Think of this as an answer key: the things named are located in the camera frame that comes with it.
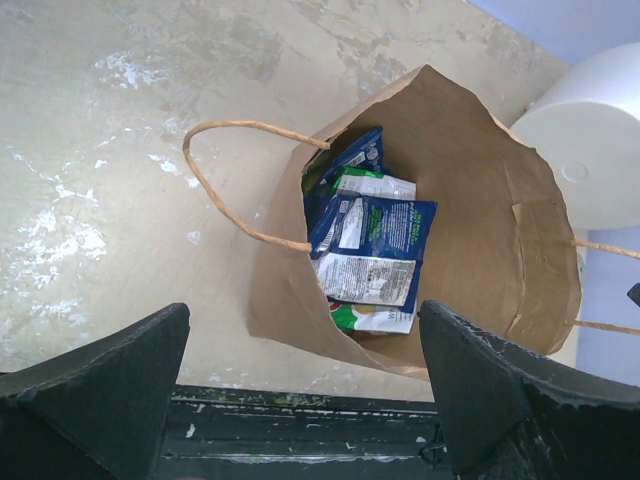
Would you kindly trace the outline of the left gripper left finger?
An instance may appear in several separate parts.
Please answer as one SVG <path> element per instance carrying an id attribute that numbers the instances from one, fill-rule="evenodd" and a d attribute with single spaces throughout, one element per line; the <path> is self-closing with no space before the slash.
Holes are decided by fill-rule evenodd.
<path id="1" fill-rule="evenodd" d="M 4 479 L 149 479 L 187 339 L 173 303 L 126 328 L 1 377 Z"/>

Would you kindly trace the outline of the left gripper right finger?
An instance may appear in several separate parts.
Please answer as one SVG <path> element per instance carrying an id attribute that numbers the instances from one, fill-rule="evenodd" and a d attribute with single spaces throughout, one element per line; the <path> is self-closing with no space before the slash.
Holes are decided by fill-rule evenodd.
<path id="1" fill-rule="evenodd" d="M 460 479 L 636 479 L 639 389 L 482 330 L 425 301 L 419 330 Z"/>

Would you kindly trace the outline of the green Chuba chips bag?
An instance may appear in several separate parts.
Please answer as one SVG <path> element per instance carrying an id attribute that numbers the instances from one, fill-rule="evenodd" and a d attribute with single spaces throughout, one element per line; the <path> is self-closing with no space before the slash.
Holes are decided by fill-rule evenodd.
<path id="1" fill-rule="evenodd" d="M 342 332 L 374 335 L 409 334 L 417 310 L 417 304 L 414 304 L 412 312 L 406 313 L 396 307 L 350 304 L 331 299 L 328 305 L 331 318 Z"/>

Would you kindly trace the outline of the brown paper bag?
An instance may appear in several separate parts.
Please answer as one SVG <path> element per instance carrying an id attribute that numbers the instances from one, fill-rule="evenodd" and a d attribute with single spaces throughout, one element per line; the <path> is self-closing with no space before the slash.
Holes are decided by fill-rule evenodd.
<path id="1" fill-rule="evenodd" d="M 435 300 L 542 355 L 577 323 L 577 247 L 549 165 L 471 91 L 422 66 L 314 136 L 297 135 L 276 187 L 249 294 L 249 332 L 323 357 L 405 376 L 427 370 L 415 316 L 409 334 L 344 333 L 312 268 L 309 234 L 336 194 L 319 181 L 372 128 L 383 128 L 390 175 L 438 204 L 417 311 Z"/>

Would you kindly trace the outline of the blue white snack packet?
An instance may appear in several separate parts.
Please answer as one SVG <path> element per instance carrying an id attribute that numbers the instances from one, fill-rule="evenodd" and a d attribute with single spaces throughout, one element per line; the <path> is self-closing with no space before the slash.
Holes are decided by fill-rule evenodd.
<path id="1" fill-rule="evenodd" d="M 311 264 L 336 301 L 412 313 L 438 204 L 336 194 L 309 234 Z"/>

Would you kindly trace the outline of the green tea candy bag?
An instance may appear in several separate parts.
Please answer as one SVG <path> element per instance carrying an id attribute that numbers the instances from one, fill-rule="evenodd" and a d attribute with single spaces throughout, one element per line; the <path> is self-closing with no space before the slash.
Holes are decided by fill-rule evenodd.
<path id="1" fill-rule="evenodd" d="M 346 167 L 333 184 L 336 193 L 415 200 L 416 184 L 390 175 Z"/>

